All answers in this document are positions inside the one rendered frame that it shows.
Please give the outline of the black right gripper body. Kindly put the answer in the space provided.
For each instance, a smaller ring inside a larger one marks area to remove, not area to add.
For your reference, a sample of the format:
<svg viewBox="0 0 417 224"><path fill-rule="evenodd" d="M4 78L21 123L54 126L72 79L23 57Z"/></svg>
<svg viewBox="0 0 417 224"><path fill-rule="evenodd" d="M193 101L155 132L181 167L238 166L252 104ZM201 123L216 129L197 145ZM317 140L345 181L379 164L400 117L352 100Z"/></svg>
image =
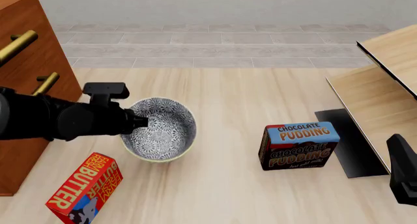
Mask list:
<svg viewBox="0 0 417 224"><path fill-rule="evenodd" d="M390 188L399 204L417 206L417 181L402 182L391 176Z"/></svg>

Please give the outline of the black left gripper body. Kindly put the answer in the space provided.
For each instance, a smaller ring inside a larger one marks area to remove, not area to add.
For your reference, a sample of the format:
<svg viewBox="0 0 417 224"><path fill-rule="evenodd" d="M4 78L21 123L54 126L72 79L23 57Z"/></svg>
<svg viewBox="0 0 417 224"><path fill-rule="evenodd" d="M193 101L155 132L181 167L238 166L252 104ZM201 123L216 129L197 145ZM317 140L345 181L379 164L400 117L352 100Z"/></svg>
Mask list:
<svg viewBox="0 0 417 224"><path fill-rule="evenodd" d="M115 112L113 121L114 133L130 134L135 130L135 113L131 109L121 109Z"/></svg>

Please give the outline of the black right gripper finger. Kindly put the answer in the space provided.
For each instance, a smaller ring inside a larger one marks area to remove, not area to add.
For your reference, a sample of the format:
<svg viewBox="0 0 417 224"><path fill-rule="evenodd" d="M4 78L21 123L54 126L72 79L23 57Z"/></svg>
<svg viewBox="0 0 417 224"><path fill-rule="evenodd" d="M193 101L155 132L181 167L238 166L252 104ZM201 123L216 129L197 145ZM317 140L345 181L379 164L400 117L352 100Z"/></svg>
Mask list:
<svg viewBox="0 0 417 224"><path fill-rule="evenodd" d="M396 182L417 183L417 153L398 133L393 134L386 143L392 178Z"/></svg>

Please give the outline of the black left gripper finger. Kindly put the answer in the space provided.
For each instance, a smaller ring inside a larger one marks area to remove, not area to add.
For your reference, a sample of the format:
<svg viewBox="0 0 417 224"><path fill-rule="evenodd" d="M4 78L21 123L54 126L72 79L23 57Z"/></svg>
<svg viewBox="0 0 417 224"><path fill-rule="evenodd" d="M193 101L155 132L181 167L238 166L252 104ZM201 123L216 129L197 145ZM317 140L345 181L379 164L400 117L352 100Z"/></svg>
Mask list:
<svg viewBox="0 0 417 224"><path fill-rule="evenodd" d="M134 129L136 128L147 128L149 123L149 118L134 116Z"/></svg>

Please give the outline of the patterned black and white bowl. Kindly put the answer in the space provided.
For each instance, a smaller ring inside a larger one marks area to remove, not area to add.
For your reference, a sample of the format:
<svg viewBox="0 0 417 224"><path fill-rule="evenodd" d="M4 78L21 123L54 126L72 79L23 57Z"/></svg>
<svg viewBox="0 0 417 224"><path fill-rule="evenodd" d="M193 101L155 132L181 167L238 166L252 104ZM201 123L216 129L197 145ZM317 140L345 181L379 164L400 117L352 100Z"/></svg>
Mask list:
<svg viewBox="0 0 417 224"><path fill-rule="evenodd" d="M130 107L137 116L148 118L146 128L122 134L126 149L139 159L164 163L178 159L192 146L197 126L192 112L169 98L146 98Z"/></svg>

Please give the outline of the brown wooden cabinet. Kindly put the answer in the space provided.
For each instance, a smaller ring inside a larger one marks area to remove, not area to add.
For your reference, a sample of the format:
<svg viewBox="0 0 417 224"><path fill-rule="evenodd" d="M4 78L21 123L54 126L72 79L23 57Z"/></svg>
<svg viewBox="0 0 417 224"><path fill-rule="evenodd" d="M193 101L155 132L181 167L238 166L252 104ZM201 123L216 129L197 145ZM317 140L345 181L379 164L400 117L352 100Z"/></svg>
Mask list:
<svg viewBox="0 0 417 224"><path fill-rule="evenodd" d="M12 35L28 30L37 40L0 67L0 87L19 94L32 94L40 85L38 76L60 75L48 94L75 102L81 87L53 32L39 0L0 0L0 49ZM0 196L13 196L47 147L42 138L0 141Z"/></svg>

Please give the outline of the pale wooden caddy, black inside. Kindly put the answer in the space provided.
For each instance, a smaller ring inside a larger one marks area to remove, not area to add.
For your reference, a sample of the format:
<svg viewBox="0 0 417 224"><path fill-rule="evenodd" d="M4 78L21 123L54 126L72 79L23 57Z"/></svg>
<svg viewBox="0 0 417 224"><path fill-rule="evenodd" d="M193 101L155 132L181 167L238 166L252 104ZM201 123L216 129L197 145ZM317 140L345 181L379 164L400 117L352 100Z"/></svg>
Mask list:
<svg viewBox="0 0 417 224"><path fill-rule="evenodd" d="M335 153L348 178L388 175L389 137L400 134L417 153L417 24L357 46L373 64L327 77L343 108L315 115L341 137Z"/></svg>

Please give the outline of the red butter box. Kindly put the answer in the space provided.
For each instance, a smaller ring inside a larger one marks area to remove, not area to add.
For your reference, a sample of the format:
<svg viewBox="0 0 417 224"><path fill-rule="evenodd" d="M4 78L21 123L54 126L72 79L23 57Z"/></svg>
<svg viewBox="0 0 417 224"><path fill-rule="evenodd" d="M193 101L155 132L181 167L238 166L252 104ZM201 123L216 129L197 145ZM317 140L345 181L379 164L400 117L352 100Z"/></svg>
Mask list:
<svg viewBox="0 0 417 224"><path fill-rule="evenodd" d="M92 153L46 202L64 224L91 224L123 180L115 159Z"/></svg>

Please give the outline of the chocolate pudding box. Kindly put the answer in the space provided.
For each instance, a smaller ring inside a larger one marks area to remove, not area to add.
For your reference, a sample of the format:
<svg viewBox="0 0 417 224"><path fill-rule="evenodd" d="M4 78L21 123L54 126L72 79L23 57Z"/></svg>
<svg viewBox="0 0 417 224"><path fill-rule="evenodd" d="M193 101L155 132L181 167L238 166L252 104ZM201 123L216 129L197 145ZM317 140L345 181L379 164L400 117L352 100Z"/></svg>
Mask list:
<svg viewBox="0 0 417 224"><path fill-rule="evenodd" d="M339 140L330 122L268 125L258 157L264 171L324 167Z"/></svg>

